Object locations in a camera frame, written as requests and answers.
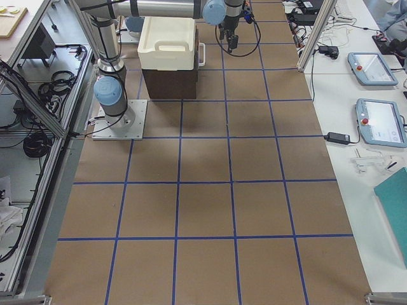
white screen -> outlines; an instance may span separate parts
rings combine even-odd
[[[392,104],[366,102],[373,140],[401,143]]]
[[[359,65],[362,66],[369,81],[392,81],[392,77],[387,72],[385,66],[376,54],[355,54]]]

blue tablet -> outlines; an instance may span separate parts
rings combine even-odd
[[[356,115],[366,143],[407,147],[406,132],[395,102],[360,98],[356,102]]]
[[[379,53],[349,53],[348,63],[357,80],[366,86],[395,86],[398,80]]]

wooden cutting board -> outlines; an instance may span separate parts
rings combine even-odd
[[[9,38],[23,19],[27,8],[20,8],[15,17],[0,16],[0,38]]]

white handle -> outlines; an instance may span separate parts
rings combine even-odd
[[[166,40],[159,40],[156,41],[154,47],[155,50],[158,51],[161,46],[183,46],[184,51],[188,50],[190,47],[186,41],[166,41]]]
[[[203,62],[199,62],[198,65],[200,67],[203,67],[205,65],[205,63],[206,63],[206,45],[204,43],[199,43],[199,48],[198,48],[198,57],[199,57],[199,59],[201,58],[201,56],[200,56],[200,47],[202,47],[202,49],[203,49],[203,56],[202,56],[203,57]]]

white storage bin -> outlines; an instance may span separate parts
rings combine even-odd
[[[191,18],[146,17],[138,52],[143,69],[192,70],[195,21]]]

